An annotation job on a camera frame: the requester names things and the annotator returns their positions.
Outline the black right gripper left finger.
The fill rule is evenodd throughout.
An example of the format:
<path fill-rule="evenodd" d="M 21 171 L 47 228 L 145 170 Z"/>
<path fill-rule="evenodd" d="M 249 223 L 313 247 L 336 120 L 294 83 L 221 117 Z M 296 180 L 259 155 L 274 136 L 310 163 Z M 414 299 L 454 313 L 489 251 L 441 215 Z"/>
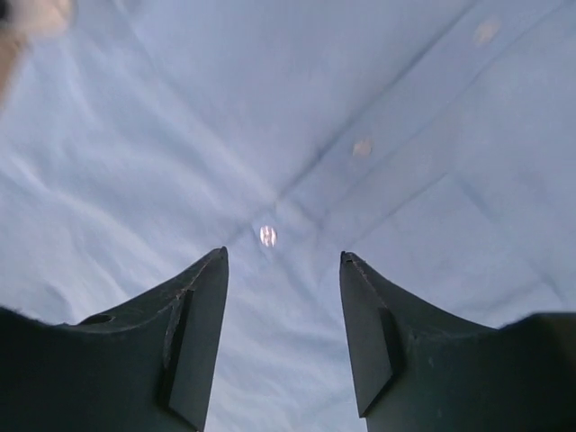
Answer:
<path fill-rule="evenodd" d="M 203 430 L 228 281 L 220 247 L 76 325 L 2 309 L 2 430 Z"/>

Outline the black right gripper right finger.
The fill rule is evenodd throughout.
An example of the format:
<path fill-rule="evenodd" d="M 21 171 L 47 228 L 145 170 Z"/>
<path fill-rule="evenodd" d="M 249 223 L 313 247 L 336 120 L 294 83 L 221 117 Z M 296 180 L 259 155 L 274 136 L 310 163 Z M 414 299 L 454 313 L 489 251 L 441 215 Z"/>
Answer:
<path fill-rule="evenodd" d="M 359 256 L 339 286 L 359 416 L 371 431 L 572 431 L 575 317 L 459 318 Z"/>

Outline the light blue button shirt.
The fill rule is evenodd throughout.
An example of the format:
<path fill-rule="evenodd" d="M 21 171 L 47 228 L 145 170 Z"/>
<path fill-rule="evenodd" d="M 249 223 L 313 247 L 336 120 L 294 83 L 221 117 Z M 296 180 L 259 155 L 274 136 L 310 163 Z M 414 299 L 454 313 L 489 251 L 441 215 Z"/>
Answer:
<path fill-rule="evenodd" d="M 222 246 L 210 431 L 365 429 L 342 251 L 491 327 L 573 311 L 574 2 L 78 2 L 1 111 L 1 303 L 78 322 Z"/>

